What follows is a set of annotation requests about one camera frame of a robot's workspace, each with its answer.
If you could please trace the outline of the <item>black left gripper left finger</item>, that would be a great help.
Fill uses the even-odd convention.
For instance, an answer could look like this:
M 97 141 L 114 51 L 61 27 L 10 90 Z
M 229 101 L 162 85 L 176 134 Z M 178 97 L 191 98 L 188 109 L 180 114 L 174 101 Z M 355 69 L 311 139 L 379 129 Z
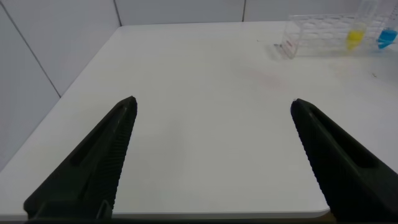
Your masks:
M 137 101 L 118 102 L 24 202 L 28 218 L 111 218 L 137 116 Z

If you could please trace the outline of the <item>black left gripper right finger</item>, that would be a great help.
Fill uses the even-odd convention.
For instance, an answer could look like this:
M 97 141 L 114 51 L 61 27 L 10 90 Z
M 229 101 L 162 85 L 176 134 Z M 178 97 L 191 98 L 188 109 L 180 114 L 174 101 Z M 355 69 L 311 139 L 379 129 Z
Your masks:
M 336 221 L 397 222 L 397 173 L 310 102 L 290 113 Z

